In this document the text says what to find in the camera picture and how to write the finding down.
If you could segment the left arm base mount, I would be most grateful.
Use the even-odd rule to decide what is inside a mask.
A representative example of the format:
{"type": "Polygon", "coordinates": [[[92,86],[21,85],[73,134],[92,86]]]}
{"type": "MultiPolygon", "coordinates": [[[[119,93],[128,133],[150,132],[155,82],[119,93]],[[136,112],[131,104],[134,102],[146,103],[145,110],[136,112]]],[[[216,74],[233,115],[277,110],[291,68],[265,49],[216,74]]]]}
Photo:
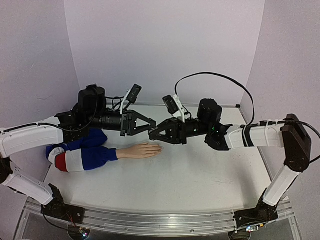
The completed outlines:
{"type": "Polygon", "coordinates": [[[74,224],[81,224],[84,219],[85,209],[83,207],[66,204],[60,190],[49,183],[53,199],[48,204],[41,206],[41,213],[46,217],[52,217],[74,224]]]}

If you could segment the mannequin hand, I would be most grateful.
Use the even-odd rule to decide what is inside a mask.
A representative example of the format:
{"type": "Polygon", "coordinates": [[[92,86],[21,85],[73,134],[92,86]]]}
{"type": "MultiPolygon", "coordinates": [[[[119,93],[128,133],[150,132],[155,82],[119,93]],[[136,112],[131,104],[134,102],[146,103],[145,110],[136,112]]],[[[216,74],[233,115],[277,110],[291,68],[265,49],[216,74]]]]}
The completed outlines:
{"type": "Polygon", "coordinates": [[[155,157],[162,152],[163,148],[159,144],[144,142],[127,148],[116,150],[117,159],[147,159],[155,157]]]}

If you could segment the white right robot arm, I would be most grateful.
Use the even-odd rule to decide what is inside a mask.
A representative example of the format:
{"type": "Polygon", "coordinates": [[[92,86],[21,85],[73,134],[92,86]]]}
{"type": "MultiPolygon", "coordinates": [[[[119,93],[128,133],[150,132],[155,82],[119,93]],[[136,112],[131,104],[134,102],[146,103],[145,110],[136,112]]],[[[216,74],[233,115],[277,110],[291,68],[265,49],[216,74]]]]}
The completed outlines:
{"type": "Polygon", "coordinates": [[[223,109],[213,99],[202,99],[197,117],[185,118],[185,110],[177,95],[165,96],[163,102],[171,118],[149,130],[150,140],[172,145],[185,145],[187,139],[204,135],[213,150],[229,151],[253,147],[278,147],[285,151],[285,161],[262,195],[262,203],[274,207],[295,179],[310,165],[312,141],[306,124],[289,114],[282,121],[264,120],[256,124],[222,124],[223,109]]]}

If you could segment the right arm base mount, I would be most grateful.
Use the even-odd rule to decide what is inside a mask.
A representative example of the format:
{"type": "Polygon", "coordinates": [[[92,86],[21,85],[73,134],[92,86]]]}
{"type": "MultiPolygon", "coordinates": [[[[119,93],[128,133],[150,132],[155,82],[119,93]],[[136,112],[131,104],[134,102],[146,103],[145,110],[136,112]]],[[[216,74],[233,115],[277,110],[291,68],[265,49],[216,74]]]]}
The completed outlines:
{"type": "Polygon", "coordinates": [[[256,207],[238,210],[234,213],[234,219],[237,229],[243,229],[245,227],[266,224],[270,221],[278,219],[277,203],[271,206],[263,201],[261,196],[258,200],[256,207]]]}

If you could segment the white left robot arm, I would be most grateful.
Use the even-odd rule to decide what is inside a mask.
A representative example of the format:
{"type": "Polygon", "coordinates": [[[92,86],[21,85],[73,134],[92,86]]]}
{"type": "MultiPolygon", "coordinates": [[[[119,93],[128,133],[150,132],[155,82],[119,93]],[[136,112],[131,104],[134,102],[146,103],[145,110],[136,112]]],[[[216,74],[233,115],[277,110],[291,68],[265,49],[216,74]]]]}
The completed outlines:
{"type": "Polygon", "coordinates": [[[71,111],[58,113],[39,122],[0,130],[0,183],[47,206],[56,218],[64,218],[68,208],[60,190],[38,181],[21,170],[10,156],[25,150],[70,143],[89,134],[91,128],[118,131],[120,136],[134,136],[151,130],[156,121],[121,105],[107,108],[105,89],[95,84],[78,93],[71,111]]]}

